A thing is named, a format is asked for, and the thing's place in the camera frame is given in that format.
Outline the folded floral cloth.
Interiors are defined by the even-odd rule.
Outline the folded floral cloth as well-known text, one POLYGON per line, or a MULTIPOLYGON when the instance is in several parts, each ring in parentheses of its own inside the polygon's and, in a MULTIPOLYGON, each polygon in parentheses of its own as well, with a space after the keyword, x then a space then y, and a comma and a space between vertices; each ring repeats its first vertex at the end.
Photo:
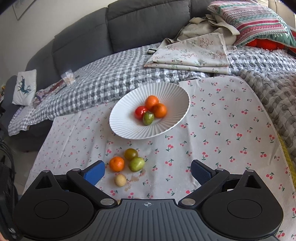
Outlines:
POLYGON ((226 45, 221 33, 209 33, 177 42, 166 38, 144 66, 228 74, 228 54, 236 49, 236 46, 226 45))

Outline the grey checkered blanket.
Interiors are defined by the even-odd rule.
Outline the grey checkered blanket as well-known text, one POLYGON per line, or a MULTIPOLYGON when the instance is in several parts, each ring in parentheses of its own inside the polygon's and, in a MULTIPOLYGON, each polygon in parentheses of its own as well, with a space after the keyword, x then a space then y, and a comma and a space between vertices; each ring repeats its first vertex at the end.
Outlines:
MULTIPOLYGON (((145 68, 148 46, 119 52, 83 66, 76 82, 37 108, 5 112, 3 130, 10 136, 33 129, 45 136, 55 117, 118 100, 144 83, 178 83, 209 77, 204 71, 145 68)), ((228 75, 246 78, 268 111, 292 157, 295 156, 295 57, 285 51, 240 47, 228 55, 228 75)))

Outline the striped patterned pillow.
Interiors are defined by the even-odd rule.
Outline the striped patterned pillow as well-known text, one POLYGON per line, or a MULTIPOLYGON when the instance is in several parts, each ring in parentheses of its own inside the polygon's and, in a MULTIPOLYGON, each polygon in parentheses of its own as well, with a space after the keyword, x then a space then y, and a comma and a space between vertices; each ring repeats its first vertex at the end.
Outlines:
POLYGON ((213 1, 207 8, 239 31, 235 46, 255 39, 268 39, 287 47, 295 47, 289 26, 272 9, 254 1, 213 1))

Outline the beige tote bag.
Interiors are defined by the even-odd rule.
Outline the beige tote bag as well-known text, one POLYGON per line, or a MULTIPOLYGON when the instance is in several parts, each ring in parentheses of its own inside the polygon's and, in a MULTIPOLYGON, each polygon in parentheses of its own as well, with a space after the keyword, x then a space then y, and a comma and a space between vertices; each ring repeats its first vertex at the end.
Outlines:
POLYGON ((210 34, 220 33, 223 35, 227 46, 232 46, 240 35, 240 32, 233 26, 226 23, 219 15, 211 13, 205 17, 194 17, 184 26, 174 39, 166 38, 162 44, 169 45, 186 39, 210 34))

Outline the red tomato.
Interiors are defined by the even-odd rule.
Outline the red tomato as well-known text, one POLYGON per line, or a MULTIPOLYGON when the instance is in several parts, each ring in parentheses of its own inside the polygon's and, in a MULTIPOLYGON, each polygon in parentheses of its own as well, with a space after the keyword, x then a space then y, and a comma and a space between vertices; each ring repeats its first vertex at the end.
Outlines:
POLYGON ((148 109, 145 106, 139 106, 136 108, 134 112, 134 116, 137 120, 142 120, 144 114, 148 111, 148 109))

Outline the cherry print cloth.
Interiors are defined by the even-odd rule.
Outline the cherry print cloth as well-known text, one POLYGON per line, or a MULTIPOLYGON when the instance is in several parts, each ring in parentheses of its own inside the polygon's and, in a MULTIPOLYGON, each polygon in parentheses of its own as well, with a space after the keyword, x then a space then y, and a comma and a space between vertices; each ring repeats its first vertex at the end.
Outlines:
POLYGON ((126 185, 114 183, 106 168, 97 187, 115 199, 173 198, 180 200, 199 188, 190 164, 197 159, 212 169, 242 174, 253 169, 283 208, 276 237, 295 240, 295 188, 282 141, 249 85, 238 77, 182 81, 190 96, 185 118, 170 131, 146 140, 128 140, 114 134, 109 116, 114 102, 55 118, 30 171, 30 185, 43 170, 65 174, 97 160, 122 157, 135 149, 145 160, 143 170, 125 168, 126 185))

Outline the dark green tomato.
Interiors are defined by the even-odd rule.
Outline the dark green tomato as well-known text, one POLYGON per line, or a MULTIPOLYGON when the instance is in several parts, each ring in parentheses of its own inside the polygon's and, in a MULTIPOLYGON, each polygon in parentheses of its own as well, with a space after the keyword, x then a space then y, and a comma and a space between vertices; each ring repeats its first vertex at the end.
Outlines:
POLYGON ((136 157, 129 162, 128 167, 130 171, 138 172, 144 167, 144 165, 145 165, 144 159, 141 157, 136 157))

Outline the white ribbed plate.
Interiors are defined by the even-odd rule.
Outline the white ribbed plate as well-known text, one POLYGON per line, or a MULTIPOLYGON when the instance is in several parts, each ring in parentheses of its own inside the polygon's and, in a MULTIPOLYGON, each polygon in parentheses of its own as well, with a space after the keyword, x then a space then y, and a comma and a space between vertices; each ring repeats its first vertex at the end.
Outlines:
POLYGON ((177 126, 189 107, 189 95, 179 85, 147 84, 129 92, 115 104, 109 124, 119 137, 143 140, 177 126))

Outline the dark grey sofa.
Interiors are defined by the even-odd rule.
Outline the dark grey sofa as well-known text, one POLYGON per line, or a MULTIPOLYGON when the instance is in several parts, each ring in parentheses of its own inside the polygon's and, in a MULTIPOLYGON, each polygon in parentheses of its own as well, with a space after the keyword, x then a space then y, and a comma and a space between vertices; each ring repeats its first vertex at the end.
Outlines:
MULTIPOLYGON (((31 128, 10 136, 3 130, 3 124, 9 119, 5 114, 7 110, 31 106, 12 103, 19 72, 36 69, 37 93, 58 83, 69 69, 75 75, 78 69, 104 57, 142 46, 154 48, 165 38, 173 39, 192 18, 205 16, 209 4, 210 1, 114 1, 85 15, 51 37, 26 61, 25 68, 18 68, 6 80, 1 132, 12 147, 21 152, 38 151, 49 133, 36 136, 31 128)), ((57 96, 70 86, 49 96, 57 96)))

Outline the clear bag of sticks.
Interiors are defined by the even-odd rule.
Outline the clear bag of sticks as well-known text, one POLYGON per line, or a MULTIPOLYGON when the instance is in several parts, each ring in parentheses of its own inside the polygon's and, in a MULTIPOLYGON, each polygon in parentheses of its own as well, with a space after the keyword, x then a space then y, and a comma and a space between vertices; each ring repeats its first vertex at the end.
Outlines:
POLYGON ((67 86, 73 84, 76 81, 76 77, 74 76, 71 69, 63 73, 61 77, 67 86))

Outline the large orange mandarin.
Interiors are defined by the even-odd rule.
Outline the large orange mandarin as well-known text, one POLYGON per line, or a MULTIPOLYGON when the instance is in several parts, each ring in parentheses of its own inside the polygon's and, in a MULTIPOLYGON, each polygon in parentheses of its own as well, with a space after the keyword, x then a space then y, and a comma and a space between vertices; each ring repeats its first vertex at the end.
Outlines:
POLYGON ((159 103, 159 99, 154 96, 154 95, 150 95, 147 97, 147 99, 145 100, 145 107, 148 109, 148 111, 151 111, 152 108, 159 103))

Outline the olive brown tomato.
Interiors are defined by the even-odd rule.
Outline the olive brown tomato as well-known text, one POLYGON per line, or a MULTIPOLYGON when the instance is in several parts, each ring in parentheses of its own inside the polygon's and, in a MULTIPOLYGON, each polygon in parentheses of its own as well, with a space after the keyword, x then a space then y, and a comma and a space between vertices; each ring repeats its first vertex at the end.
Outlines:
POLYGON ((126 160, 131 161, 132 159, 138 157, 138 152, 133 148, 126 149, 124 153, 124 157, 126 160))

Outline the white deer print pillow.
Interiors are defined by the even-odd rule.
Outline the white deer print pillow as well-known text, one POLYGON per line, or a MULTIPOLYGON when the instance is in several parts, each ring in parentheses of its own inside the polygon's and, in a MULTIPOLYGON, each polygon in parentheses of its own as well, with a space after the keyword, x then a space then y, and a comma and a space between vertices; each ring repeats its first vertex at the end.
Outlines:
POLYGON ((12 103, 14 105, 29 106, 37 90, 36 69, 19 72, 16 79, 12 103))

